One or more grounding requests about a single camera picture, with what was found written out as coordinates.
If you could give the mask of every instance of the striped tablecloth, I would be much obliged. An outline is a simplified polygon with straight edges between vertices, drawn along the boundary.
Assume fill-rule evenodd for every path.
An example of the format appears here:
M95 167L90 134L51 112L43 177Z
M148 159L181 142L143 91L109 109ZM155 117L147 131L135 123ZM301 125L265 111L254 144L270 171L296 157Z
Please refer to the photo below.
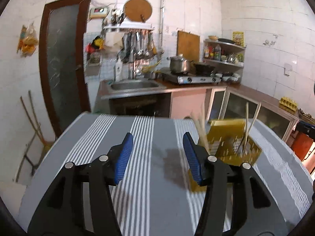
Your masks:
M122 234L193 235L205 195L189 191L188 163L182 145L187 131L197 143L198 133L191 120L80 115L54 144L27 187L18 223L27 230L42 196L66 162L89 163L107 154L111 146L120 144L125 134L131 132L134 147L124 179L111 188ZM250 136L263 150L254 169L292 229L311 204L311 177L292 150L263 123L257 121ZM86 186L83 195L84 205L88 205ZM85 225L93 230L88 214ZM227 214L224 231L229 227Z

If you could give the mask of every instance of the cabinet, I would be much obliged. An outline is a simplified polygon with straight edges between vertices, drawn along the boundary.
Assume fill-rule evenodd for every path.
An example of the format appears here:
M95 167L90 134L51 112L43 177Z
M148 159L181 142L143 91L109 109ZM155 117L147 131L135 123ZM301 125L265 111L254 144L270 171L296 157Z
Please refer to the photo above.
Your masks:
M206 89L173 92L170 117L184 119L192 112L198 117L201 114L201 106L204 105L205 98Z
M253 118L261 101L257 118L272 129L279 138L286 141L298 118L265 100L259 100L261 94L257 91L255 98L253 90L241 93L230 87L212 89L206 120L245 118L246 102L248 102L248 117Z

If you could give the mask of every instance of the pot lid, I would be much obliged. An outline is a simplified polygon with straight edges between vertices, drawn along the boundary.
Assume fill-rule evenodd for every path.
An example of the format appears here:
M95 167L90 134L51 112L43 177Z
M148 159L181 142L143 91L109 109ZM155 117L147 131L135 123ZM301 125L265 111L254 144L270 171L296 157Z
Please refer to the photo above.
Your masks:
M171 56L170 59L171 60L176 60L176 61L185 61L185 60L187 60L187 59L185 59L183 57L183 54L179 54L178 56Z

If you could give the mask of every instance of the kitchen counter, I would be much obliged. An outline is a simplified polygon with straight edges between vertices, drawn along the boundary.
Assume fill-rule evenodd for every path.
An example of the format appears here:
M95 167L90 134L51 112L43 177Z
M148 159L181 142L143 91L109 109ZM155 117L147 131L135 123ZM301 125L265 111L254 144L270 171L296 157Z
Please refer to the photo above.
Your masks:
M102 81L100 82L100 86L98 89L97 97L100 99L114 99L114 98L126 98L126 97L134 97L134 96L144 96L144 95L152 95L159 93L171 93L178 91L189 91L189 90L198 90L198 89L214 89L214 88L227 88L231 92L237 93L244 97L250 98L257 102L261 102L262 106L276 112L277 114L282 115L285 118L293 119L298 121L298 113L293 112L285 107L279 107L279 100L269 96L265 93L262 93L258 90L254 90L247 86L241 84L227 84L225 82L216 83L207 83L207 84L183 84L178 85L172 82L163 81L161 79L155 80L156 82L163 84L165 86L164 89L156 89L156 90L135 90L123 93L110 93L108 91L108 82Z
M171 82L163 81L161 79L155 80L158 83L163 84L166 88L164 89L156 89L156 90L135 90L124 93L110 93L108 91L108 82L102 81L100 82L100 86L98 89L97 96L100 99L113 99L113 98L126 98L126 97L134 97L134 96L143 96L143 95L151 95L151 94L159 94L159 93L170 93L177 91L187 91L187 90L196 90L196 89L213 89L213 88L222 88L229 86L225 82L222 83L207 83L207 84L183 84L178 85Z

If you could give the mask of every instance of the kitchen sink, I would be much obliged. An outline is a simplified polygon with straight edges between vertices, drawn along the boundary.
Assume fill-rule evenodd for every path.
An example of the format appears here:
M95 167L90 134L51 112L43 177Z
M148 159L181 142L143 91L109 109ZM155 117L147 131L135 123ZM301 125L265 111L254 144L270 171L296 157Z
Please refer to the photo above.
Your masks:
M129 92L129 91L142 91L142 90L155 90L164 89L165 86L157 83L153 80L126 80L121 82L115 82L110 85L110 91L117 92Z

